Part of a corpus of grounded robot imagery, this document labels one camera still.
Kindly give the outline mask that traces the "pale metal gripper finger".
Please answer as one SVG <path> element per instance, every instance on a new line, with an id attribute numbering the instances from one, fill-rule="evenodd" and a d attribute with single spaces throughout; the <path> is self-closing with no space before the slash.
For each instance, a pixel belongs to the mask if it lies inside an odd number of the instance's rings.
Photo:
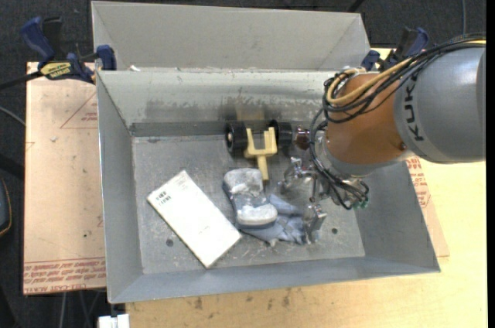
<path id="1" fill-rule="evenodd" d="M 307 185 L 316 178 L 316 172 L 309 166 L 307 168 L 302 159 L 291 157 L 289 167 L 284 171 L 283 179 L 278 182 L 280 193 L 287 193 L 301 185 Z"/>
<path id="2" fill-rule="evenodd" d="M 319 232 L 327 213 L 319 204 L 308 204 L 302 215 L 305 240 L 308 244 L 319 240 Z"/>

